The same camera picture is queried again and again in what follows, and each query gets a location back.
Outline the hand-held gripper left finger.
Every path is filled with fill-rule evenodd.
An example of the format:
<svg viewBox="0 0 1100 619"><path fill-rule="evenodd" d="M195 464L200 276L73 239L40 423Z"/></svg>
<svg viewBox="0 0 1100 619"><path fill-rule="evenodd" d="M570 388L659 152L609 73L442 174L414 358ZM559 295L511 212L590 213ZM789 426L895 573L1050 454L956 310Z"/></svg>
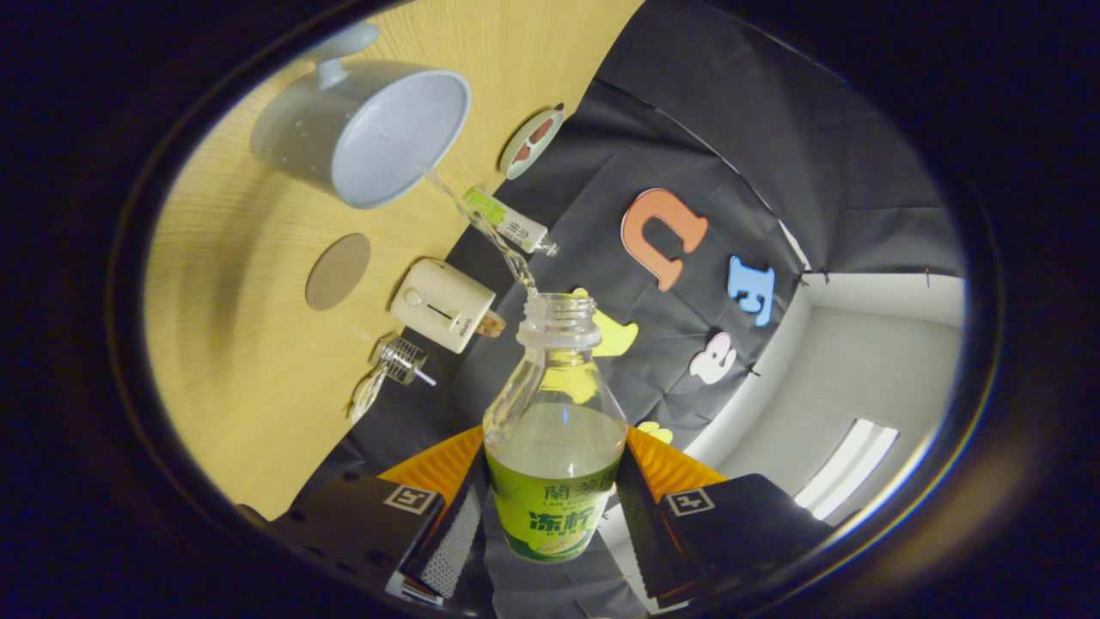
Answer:
<svg viewBox="0 0 1100 619"><path fill-rule="evenodd" d="M378 475L341 469L271 533L369 592L443 606L476 548L487 489L476 425Z"/></svg>

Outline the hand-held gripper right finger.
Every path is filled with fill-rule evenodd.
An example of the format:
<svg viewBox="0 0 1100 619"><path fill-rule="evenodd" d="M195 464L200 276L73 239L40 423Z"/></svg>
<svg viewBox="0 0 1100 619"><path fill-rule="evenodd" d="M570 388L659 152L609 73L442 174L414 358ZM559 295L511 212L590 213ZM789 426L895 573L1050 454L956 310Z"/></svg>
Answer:
<svg viewBox="0 0 1100 619"><path fill-rule="evenodd" d="M726 478L640 428L616 486L645 595L661 607L765 579L834 531L765 475Z"/></svg>

